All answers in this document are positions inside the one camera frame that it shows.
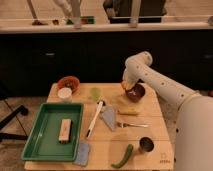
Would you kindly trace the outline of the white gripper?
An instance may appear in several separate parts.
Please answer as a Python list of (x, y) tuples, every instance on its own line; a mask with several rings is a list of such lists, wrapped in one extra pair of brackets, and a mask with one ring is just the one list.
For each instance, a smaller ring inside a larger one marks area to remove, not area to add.
[(130, 84), (135, 84), (138, 82), (138, 77), (135, 76), (133, 73), (130, 73), (127, 69), (124, 70), (122, 82), (128, 82)]

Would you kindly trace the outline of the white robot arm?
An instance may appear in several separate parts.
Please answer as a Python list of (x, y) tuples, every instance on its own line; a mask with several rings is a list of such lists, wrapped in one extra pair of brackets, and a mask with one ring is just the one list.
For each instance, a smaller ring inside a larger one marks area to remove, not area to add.
[(128, 57), (123, 86), (142, 80), (178, 109), (174, 171), (213, 171), (213, 98), (151, 69), (152, 62), (147, 51)]

